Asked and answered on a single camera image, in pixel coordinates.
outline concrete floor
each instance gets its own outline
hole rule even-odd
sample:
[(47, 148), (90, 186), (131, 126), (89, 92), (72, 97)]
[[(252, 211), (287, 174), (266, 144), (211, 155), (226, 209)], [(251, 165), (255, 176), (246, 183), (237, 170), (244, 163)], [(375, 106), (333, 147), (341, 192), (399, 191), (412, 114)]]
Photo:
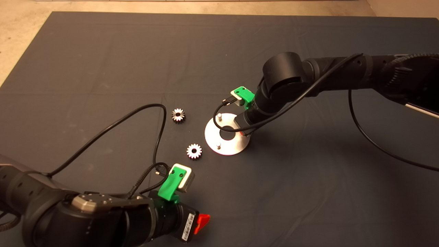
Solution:
[[(136, 13), (231, 14), (231, 15), (337, 15), (375, 16), (370, 2), (381, 15), (395, 16), (397, 2), (275, 1), (275, 2), (117, 2), (0, 0), (0, 86), (52, 11), (100, 11)], [(431, 15), (437, 16), (438, 8)]]

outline circular metal plate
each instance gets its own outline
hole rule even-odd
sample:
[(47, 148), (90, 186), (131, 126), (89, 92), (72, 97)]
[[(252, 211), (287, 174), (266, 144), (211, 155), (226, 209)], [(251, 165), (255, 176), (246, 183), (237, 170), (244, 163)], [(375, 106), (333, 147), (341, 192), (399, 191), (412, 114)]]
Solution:
[[(232, 113), (222, 113), (221, 120), (216, 116), (216, 122), (221, 126), (230, 126), (234, 129), (238, 128), (238, 125), (234, 122), (236, 115)], [(222, 155), (234, 155), (240, 153), (244, 150), (248, 142), (250, 141), (250, 136), (243, 136), (240, 132), (235, 133), (235, 137), (231, 140), (224, 140), (220, 135), (220, 129), (213, 123), (211, 119), (204, 130), (204, 137), (206, 138), (207, 145), (209, 147)]]

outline red lever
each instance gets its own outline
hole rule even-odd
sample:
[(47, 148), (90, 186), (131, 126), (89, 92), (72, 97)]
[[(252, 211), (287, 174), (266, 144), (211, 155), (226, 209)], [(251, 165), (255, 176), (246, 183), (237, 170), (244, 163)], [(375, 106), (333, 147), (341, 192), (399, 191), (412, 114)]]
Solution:
[(198, 220), (197, 220), (197, 224), (198, 226), (195, 228), (194, 230), (194, 234), (198, 234), (198, 232), (203, 229), (204, 226), (207, 225), (207, 223), (209, 223), (210, 220), (210, 215), (208, 214), (199, 214), (198, 215)]

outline silver gear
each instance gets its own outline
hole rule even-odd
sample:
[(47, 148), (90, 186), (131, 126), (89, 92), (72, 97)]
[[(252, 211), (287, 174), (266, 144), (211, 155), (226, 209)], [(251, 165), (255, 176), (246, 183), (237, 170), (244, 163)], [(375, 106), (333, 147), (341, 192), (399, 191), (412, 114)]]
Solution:
[(189, 147), (187, 148), (187, 156), (189, 156), (189, 158), (196, 160), (201, 156), (202, 148), (200, 145), (194, 143), (194, 144), (190, 144)]
[(186, 114), (184, 113), (184, 111), (180, 108), (174, 109), (172, 111), (172, 120), (174, 120), (174, 122), (176, 123), (181, 123), (184, 121)]

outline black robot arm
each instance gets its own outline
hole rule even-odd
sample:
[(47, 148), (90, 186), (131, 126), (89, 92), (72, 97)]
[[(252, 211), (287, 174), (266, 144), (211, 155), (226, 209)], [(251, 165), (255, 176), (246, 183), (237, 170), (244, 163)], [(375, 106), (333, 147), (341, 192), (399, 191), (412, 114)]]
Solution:
[(200, 228), (197, 210), (157, 191), (125, 195), (78, 193), (20, 164), (0, 164), (0, 211), (22, 218), (27, 247), (135, 247), (167, 234), (188, 242)]
[[(345, 57), (302, 61), (293, 52), (280, 53), (263, 66), (263, 79), (248, 109), (235, 118), (240, 128), (264, 121), (297, 99)], [(331, 71), (306, 97), (322, 91), (372, 88), (389, 100), (437, 116), (439, 113), (439, 54), (359, 54)], [(244, 130), (250, 134), (255, 129)]]

